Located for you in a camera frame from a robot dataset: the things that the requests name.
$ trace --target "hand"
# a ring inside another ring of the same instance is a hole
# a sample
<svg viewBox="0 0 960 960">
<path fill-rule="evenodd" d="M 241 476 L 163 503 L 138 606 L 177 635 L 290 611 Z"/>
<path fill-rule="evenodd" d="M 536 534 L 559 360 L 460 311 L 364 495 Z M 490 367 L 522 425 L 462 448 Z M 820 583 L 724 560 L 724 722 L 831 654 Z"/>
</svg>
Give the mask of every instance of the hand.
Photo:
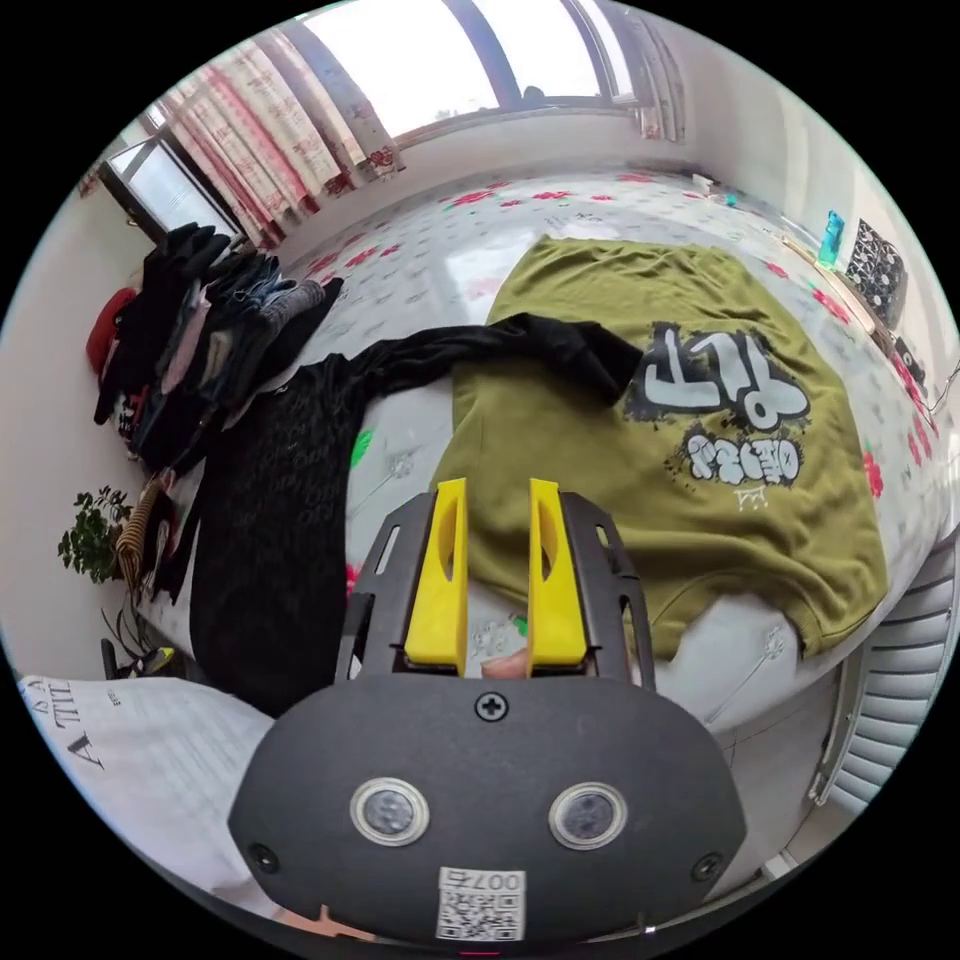
<svg viewBox="0 0 960 960">
<path fill-rule="evenodd" d="M 481 664 L 480 675 L 486 680 L 522 680 L 527 675 L 526 648 Z"/>
</svg>

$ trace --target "pillow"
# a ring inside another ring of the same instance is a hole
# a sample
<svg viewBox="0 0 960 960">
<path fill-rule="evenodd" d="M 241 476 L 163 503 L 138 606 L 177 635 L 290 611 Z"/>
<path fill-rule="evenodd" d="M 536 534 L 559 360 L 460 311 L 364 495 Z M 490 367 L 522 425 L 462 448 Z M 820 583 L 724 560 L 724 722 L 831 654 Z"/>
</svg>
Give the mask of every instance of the pillow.
<svg viewBox="0 0 960 960">
<path fill-rule="evenodd" d="M 907 271 L 897 248 L 865 220 L 857 227 L 846 274 L 874 316 L 888 329 L 895 329 L 903 310 Z"/>
</svg>

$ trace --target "bed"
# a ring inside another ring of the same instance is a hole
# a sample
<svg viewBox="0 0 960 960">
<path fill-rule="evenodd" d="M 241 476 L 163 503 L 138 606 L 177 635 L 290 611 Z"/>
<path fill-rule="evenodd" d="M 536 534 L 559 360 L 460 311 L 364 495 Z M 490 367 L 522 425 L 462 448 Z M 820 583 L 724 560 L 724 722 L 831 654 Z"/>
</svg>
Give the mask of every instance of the bed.
<svg viewBox="0 0 960 960">
<path fill-rule="evenodd" d="M 676 657 L 658 662 L 657 682 L 662 693 L 717 734 L 809 687 L 854 650 L 913 581 L 947 510 L 938 438 L 925 429 L 922 411 L 866 326 L 828 292 L 833 288 L 808 258 L 783 243 L 783 231 L 749 198 L 727 206 L 676 176 L 622 168 L 515 175 L 414 198 L 333 238 L 309 263 L 289 271 L 345 280 L 301 364 L 331 352 L 353 356 L 378 339 L 425 327 L 484 323 L 500 284 L 544 233 L 720 246 L 771 289 L 847 384 L 865 458 L 869 455 L 865 466 L 882 486 L 875 503 L 891 589 L 853 636 L 809 660 L 800 660 L 791 624 L 758 598 L 728 596 L 714 604 L 689 626 Z M 348 494 L 350 564 L 363 562 L 388 512 L 426 489 L 451 433 L 449 380 L 368 408 Z M 171 491 L 181 510 L 192 500 L 202 469 L 201 464 Z M 161 594 L 140 608 L 148 623 L 187 651 L 192 566 L 191 559 L 176 605 Z M 471 585 L 469 605 L 469 672 L 476 674 L 482 661 L 522 646 L 525 620 L 523 610 L 478 584 Z"/>
</svg>

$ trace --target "green leaves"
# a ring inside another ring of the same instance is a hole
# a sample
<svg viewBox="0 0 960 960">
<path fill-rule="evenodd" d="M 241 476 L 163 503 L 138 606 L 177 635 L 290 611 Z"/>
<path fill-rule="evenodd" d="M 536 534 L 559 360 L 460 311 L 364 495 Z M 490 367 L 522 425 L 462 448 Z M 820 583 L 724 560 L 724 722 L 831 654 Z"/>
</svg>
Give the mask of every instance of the green leaves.
<svg viewBox="0 0 960 960">
<path fill-rule="evenodd" d="M 67 530 L 57 544 L 57 556 L 63 561 L 64 569 L 86 573 L 94 583 L 104 583 L 113 577 L 114 533 L 133 511 L 126 499 L 125 493 L 110 487 L 101 487 L 96 498 L 92 493 L 77 494 L 73 503 L 78 508 L 73 528 Z"/>
</svg>

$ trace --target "screw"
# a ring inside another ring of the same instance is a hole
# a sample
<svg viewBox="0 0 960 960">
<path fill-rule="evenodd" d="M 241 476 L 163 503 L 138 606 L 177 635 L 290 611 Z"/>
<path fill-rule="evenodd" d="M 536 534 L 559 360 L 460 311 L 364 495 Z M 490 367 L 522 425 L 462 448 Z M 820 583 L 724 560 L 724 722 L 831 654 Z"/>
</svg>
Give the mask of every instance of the screw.
<svg viewBox="0 0 960 960">
<path fill-rule="evenodd" d="M 276 873 L 280 869 L 277 855 L 262 843 L 250 844 L 250 856 L 264 873 Z"/>
<path fill-rule="evenodd" d="M 507 715 L 509 707 L 506 698 L 500 696 L 499 693 L 485 693 L 477 699 L 474 709 L 481 720 L 496 723 L 497 720 L 502 720 Z"/>
<path fill-rule="evenodd" d="M 723 857 L 719 853 L 708 853 L 701 857 L 690 871 L 690 877 L 696 883 L 706 883 L 709 880 L 715 880 L 720 873 L 720 867 L 723 865 Z"/>
</svg>

